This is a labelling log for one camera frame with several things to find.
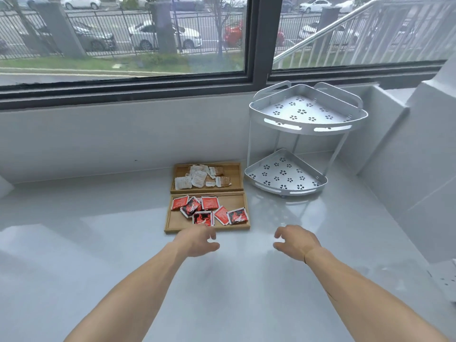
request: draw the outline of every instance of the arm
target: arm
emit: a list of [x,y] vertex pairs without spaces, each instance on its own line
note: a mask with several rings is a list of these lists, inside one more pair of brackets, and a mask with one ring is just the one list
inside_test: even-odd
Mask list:
[[140,342],[187,257],[216,251],[215,229],[203,225],[179,232],[156,256],[119,282],[71,331],[64,342]]
[[279,227],[274,248],[305,262],[322,284],[356,342],[447,342],[436,328],[379,285],[337,260],[314,233],[300,226]]

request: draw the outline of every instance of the countertop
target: countertop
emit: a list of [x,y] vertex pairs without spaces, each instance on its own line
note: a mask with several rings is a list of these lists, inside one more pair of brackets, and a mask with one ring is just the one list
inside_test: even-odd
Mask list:
[[[322,170],[329,153],[306,155]],[[0,331],[62,341],[123,277],[156,254],[171,169],[20,184],[0,201]],[[145,341],[352,341],[304,263],[272,248],[281,224],[315,232],[341,261],[456,337],[456,310],[427,263],[341,161],[320,195],[282,199],[245,184],[252,228],[219,232],[185,261]]]

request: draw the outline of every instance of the red packet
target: red packet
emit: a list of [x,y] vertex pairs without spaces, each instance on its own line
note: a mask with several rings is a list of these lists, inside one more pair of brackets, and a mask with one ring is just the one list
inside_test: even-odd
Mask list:
[[242,223],[248,221],[247,211],[245,211],[245,207],[241,207],[240,209],[231,210],[227,213],[228,219],[230,224]]
[[188,203],[188,198],[189,198],[188,195],[186,195],[184,197],[174,198],[172,200],[171,210],[177,210],[177,209],[180,209],[181,207],[185,207]]
[[229,219],[227,216],[228,210],[226,207],[219,207],[215,212],[214,216],[218,219],[218,221],[223,224],[224,226],[229,224]]
[[205,224],[208,227],[214,225],[212,211],[197,211],[192,216],[193,224]]
[[218,209],[220,206],[219,199],[217,197],[201,197],[201,200],[203,210]]
[[191,197],[186,206],[180,208],[180,212],[182,212],[186,218],[191,218],[195,212],[201,210],[202,206],[196,197]]

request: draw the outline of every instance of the red car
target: red car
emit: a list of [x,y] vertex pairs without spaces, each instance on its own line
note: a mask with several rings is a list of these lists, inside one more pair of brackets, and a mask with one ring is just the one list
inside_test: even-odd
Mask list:
[[[225,27],[225,34],[223,35],[225,46],[228,48],[240,48],[242,46],[242,20],[232,25]],[[275,45],[281,47],[284,45],[284,33],[279,29],[277,31],[277,40]]]

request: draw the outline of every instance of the wooden tray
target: wooden tray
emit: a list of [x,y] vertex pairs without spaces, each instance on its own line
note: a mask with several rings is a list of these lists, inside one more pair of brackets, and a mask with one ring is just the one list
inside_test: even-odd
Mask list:
[[[186,194],[172,194],[171,195],[171,201],[170,201],[170,205],[168,207],[168,216],[166,217],[166,225],[165,225],[166,234],[177,233],[180,230],[183,230],[183,229],[193,225],[191,218],[185,218],[185,216],[179,210],[171,211],[172,200],[174,198],[184,196],[184,195],[186,195]],[[215,218],[214,228],[216,230],[250,229],[250,218],[251,217],[248,212],[247,199],[245,198],[244,192],[219,192],[219,193],[204,192],[202,194],[198,194],[197,196],[202,196],[202,195],[203,196],[212,196],[212,195],[217,196],[220,205],[223,205],[224,207],[226,207],[226,209],[228,211],[239,209],[241,207],[245,207],[245,210],[247,211],[249,220],[244,223],[232,224],[232,225],[228,224],[227,226],[224,226],[217,220],[217,218]]]
[[201,194],[204,192],[233,192],[233,191],[240,191],[244,190],[244,185],[242,183],[242,171],[241,171],[241,164],[240,163],[203,163],[207,166],[219,166],[223,167],[225,170],[225,176],[229,176],[231,178],[231,185],[228,187],[203,187],[197,188],[193,187],[187,190],[176,190],[174,187],[174,178],[185,176],[186,173],[190,171],[190,167],[193,164],[176,164],[174,166],[174,176],[172,178],[171,183],[171,194],[179,194],[179,195],[195,195]]

